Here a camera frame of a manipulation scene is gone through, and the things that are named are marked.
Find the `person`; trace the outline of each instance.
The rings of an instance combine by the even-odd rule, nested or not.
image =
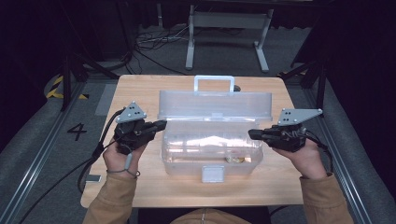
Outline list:
[[[117,152],[117,143],[103,153],[107,167],[106,183],[92,201],[83,223],[126,223],[131,215],[131,204],[137,184],[138,162],[146,146],[133,151],[128,172],[124,169],[126,156]],[[307,223],[353,223],[347,202],[334,174],[327,173],[316,143],[306,139],[305,146],[297,152],[273,148],[278,154],[291,160],[302,174],[300,177]],[[172,224],[185,223],[248,223],[240,217],[217,209],[198,209],[175,219]]]

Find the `metal stand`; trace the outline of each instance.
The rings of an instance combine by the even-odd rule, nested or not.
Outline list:
[[[262,46],[268,33],[273,12],[272,9],[268,10],[267,14],[198,12],[195,11],[195,6],[191,5],[189,19],[190,37],[187,48],[186,69],[192,69],[194,59],[194,27],[243,28],[262,30],[262,36],[259,41],[254,42],[254,46],[262,71],[267,73],[269,68],[264,57],[264,52],[262,51]]]

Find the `wooden table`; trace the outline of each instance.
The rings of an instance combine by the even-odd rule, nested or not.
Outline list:
[[[261,128],[276,123],[282,108],[293,108],[282,79],[277,77],[235,77],[235,85],[241,91],[267,91],[273,94],[273,121]],[[224,83],[200,82],[200,90],[227,91]],[[159,91],[193,91],[193,76],[122,76],[107,115],[107,121],[120,109],[136,103],[148,114],[146,121],[155,121],[158,116]],[[110,141],[116,122],[107,133],[105,143]],[[275,153],[267,145],[263,148],[264,159],[251,175],[226,175],[224,183],[202,183],[200,176],[168,175],[161,160],[163,133],[157,133],[148,144],[139,162],[139,176],[133,207],[204,207],[204,206],[254,206],[302,204],[299,176],[291,162]],[[81,204],[88,207],[106,180],[103,158],[92,166],[91,175],[101,175],[100,183],[87,183]]]

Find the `clear plastic storage box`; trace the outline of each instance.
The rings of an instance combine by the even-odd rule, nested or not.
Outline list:
[[[201,175],[222,182],[225,175],[248,175],[262,161],[262,141],[248,130],[272,120],[270,92],[160,91],[159,119],[167,119],[162,160],[169,175]]]

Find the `aluminum rail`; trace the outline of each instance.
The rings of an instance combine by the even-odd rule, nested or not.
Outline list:
[[[0,224],[13,223],[16,215],[20,212],[21,207],[27,198],[30,190],[33,187],[38,175],[41,172],[49,154],[51,153],[54,143],[59,135],[59,131],[64,125],[64,121],[67,118],[67,115],[72,110],[72,107],[78,97],[81,95],[82,90],[84,89],[85,83],[78,82],[76,83],[76,87],[73,90],[72,101],[69,106],[66,108],[64,112],[61,112],[56,118],[52,128],[49,131],[49,135],[44,141],[43,145],[37,152],[35,159],[33,160],[30,167],[27,169],[26,174],[23,177],[20,185],[15,191],[11,201],[8,203],[6,210],[3,215],[0,217]]]
[[[311,90],[304,90],[304,94],[308,103],[311,107],[316,107],[316,98],[314,93]],[[347,170],[347,166],[343,161],[342,156],[340,155],[337,145],[335,144],[332,134],[325,122],[324,119],[316,118],[318,122],[319,128],[322,130],[324,137],[326,138],[326,142],[328,143],[329,150],[332,153],[332,163],[334,167],[334,171],[337,173],[340,184],[344,189],[344,193],[349,201],[350,207],[354,213],[354,218],[360,224],[371,224],[373,223],[370,219],[366,208],[361,200],[361,196],[358,193],[356,185],[351,177],[349,171]]]

